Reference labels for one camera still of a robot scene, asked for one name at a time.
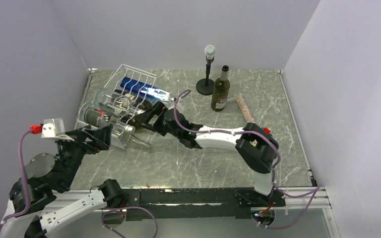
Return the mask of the blue square glass bottle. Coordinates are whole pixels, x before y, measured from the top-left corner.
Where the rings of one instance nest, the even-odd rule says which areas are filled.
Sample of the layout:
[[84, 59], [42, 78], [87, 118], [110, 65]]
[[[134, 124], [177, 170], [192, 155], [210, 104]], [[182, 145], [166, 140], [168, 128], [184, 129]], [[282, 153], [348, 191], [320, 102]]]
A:
[[150, 85], [132, 78], [124, 77], [120, 82], [120, 87], [130, 94], [141, 97], [148, 101], [169, 102], [172, 94], [157, 86]]

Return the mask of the wine bottle with cream label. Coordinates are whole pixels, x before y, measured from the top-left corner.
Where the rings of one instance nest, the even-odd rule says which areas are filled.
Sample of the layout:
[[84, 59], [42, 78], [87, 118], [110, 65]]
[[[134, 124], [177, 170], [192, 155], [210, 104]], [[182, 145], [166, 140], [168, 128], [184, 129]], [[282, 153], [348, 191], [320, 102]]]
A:
[[122, 108], [122, 109], [130, 109], [131, 107], [138, 108], [140, 110], [148, 111], [152, 108], [152, 104], [134, 94], [130, 93], [122, 93], [120, 94], [119, 91], [115, 91], [112, 94], [113, 97], [113, 106]]

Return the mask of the olive wine bottle silver neck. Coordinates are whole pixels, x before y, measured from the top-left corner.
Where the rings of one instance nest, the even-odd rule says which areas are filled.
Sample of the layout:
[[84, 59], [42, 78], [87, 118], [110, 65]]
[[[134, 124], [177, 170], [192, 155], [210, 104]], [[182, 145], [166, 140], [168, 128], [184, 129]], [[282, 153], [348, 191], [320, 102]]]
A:
[[214, 82], [214, 89], [211, 97], [211, 108], [220, 112], [224, 110], [228, 93], [230, 90], [230, 81], [228, 79], [229, 67], [227, 65], [222, 66], [221, 75]]

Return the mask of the dark green wine bottle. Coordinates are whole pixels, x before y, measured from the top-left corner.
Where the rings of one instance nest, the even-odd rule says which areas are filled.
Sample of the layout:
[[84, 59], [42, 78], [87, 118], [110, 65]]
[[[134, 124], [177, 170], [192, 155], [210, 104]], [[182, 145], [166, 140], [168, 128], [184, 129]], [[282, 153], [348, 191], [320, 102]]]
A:
[[138, 109], [137, 111], [129, 110], [128, 112], [122, 111], [119, 114], [115, 114], [112, 121], [115, 123], [122, 122], [134, 126], [135, 128], [145, 128], [154, 131], [153, 125], [149, 123], [151, 119], [152, 116], [150, 112]]

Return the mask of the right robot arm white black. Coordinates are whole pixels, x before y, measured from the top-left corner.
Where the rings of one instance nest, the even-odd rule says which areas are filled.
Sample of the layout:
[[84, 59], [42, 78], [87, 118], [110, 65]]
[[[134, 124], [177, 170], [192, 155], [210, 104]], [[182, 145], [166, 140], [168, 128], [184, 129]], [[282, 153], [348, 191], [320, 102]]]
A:
[[278, 158], [278, 142], [257, 124], [224, 129], [190, 123], [177, 109], [158, 102], [144, 111], [131, 108], [130, 121], [162, 136], [171, 134], [190, 149], [219, 148], [237, 151], [254, 172], [254, 200], [266, 206], [273, 200], [274, 165]]

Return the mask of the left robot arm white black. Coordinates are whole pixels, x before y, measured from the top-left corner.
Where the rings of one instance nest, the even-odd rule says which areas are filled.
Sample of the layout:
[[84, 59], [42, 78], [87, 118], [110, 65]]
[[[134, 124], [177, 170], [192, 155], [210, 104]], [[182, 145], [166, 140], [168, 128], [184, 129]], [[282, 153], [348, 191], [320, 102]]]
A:
[[57, 199], [57, 193], [70, 190], [85, 155], [108, 150], [112, 125], [91, 126], [65, 131], [61, 119], [47, 119], [33, 125], [28, 133], [39, 134], [57, 145], [57, 154], [39, 153], [24, 164], [22, 145], [18, 145], [21, 178], [13, 185], [0, 238], [47, 238], [52, 232], [98, 209], [119, 208], [124, 197], [118, 182], [108, 179], [85, 197], [48, 215], [42, 211]]

